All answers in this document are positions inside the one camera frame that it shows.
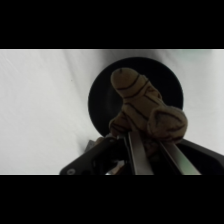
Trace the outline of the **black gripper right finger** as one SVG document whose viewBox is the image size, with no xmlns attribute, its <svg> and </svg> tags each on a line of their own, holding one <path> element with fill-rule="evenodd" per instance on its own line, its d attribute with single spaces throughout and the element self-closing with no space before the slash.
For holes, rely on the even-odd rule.
<svg viewBox="0 0 224 224">
<path fill-rule="evenodd" d="M 160 144 L 164 157 L 179 175 L 200 175 L 197 168 L 174 144 Z"/>
</svg>

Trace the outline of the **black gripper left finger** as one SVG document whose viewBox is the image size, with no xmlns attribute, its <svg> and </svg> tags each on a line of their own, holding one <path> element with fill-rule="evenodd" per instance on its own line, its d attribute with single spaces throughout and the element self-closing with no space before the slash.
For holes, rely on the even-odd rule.
<svg viewBox="0 0 224 224">
<path fill-rule="evenodd" d="M 153 170 L 146 157 L 144 145 L 138 132 L 128 134 L 131 159 L 135 175 L 153 175 Z"/>
</svg>

